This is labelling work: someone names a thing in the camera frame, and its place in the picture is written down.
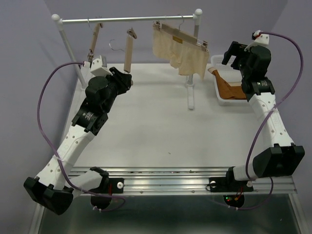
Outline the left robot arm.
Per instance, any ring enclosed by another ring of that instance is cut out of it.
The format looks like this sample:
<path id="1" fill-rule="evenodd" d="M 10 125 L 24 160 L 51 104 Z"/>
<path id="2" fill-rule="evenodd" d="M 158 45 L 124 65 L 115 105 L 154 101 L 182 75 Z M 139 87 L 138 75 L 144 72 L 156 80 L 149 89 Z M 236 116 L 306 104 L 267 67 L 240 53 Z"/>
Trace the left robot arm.
<path id="1" fill-rule="evenodd" d="M 35 176 L 28 177 L 24 188 L 33 201 L 57 215 L 63 214 L 72 201 L 82 195 L 91 195 L 93 209 L 112 211 L 110 207 L 118 199 L 113 195 L 113 184 L 107 171 L 92 167 L 84 174 L 69 179 L 68 174 L 86 146 L 94 139 L 108 120 L 108 113 L 118 95 L 125 94 L 133 85 L 132 76 L 117 68 L 109 74 L 94 75 L 85 89 L 85 99 L 72 120 L 59 148 L 51 146 L 54 155 Z"/>

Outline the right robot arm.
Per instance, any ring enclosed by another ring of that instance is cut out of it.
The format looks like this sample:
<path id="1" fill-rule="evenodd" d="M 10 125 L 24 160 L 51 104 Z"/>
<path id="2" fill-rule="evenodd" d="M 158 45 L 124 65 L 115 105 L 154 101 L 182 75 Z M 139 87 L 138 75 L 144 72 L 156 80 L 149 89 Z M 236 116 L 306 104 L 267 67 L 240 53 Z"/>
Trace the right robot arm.
<path id="1" fill-rule="evenodd" d="M 231 67 L 240 71 L 242 91 L 260 123 L 256 136 L 263 137 L 265 150 L 255 157 L 248 156 L 245 165 L 229 168 L 224 178 L 226 188 L 236 190 L 242 181 L 258 178 L 291 176 L 305 150 L 289 136 L 277 109 L 275 89 L 266 77 L 270 50 L 262 45 L 247 46 L 233 41 L 222 64 L 226 65 L 231 57 L 235 57 Z"/>

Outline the brown orange underwear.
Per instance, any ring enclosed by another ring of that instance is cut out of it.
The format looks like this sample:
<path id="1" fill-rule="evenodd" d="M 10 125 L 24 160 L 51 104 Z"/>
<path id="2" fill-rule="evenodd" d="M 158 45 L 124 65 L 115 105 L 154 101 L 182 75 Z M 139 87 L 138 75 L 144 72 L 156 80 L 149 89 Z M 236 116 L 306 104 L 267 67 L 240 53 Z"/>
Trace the brown orange underwear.
<path id="1" fill-rule="evenodd" d="M 219 74 L 218 70 L 214 67 L 208 69 L 208 71 L 214 75 L 219 96 L 222 99 L 228 100 L 244 100 L 246 95 L 242 91 L 241 86 L 231 86 L 227 81 L 225 81 Z"/>

